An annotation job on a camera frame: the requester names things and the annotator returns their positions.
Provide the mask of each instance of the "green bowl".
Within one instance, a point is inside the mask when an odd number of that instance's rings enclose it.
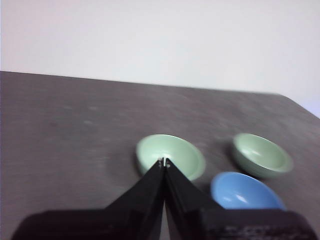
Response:
[[[190,142],[171,135],[154,134],[141,139],[136,146],[138,167],[145,174],[158,158],[169,158],[189,179],[200,177],[206,167],[202,153]]]
[[[236,162],[253,176],[273,178],[293,169],[286,151],[261,136],[240,133],[233,138],[233,146]]]

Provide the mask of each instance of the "table surface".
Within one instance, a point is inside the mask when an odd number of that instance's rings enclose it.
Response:
[[[283,147],[295,168],[263,180],[320,234],[320,119],[287,97],[1,72],[1,239],[27,215],[104,208],[140,178],[136,143],[151,134],[190,141],[207,167],[194,181],[241,172],[238,133]],[[166,219],[161,239],[168,239]]]

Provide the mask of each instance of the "ceramic bowl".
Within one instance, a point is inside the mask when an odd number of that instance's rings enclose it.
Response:
[[[277,144],[261,136],[240,133],[233,138],[233,156],[247,173],[272,178],[293,169],[290,156]]]
[[[158,158],[169,158],[189,179],[200,177],[206,166],[202,153],[190,142],[172,135],[154,134],[141,139],[136,146],[138,167],[145,174]]]
[[[225,209],[281,209],[281,199],[261,181],[238,172],[223,172],[211,182],[211,196]]]

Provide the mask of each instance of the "blue bowl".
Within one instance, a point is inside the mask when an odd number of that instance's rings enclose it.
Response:
[[[257,179],[238,172],[222,172],[211,181],[211,196],[225,209],[282,209],[277,194]]]

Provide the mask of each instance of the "white wall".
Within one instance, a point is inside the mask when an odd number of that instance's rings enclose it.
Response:
[[[280,93],[320,116],[319,0],[2,0],[1,69]]]

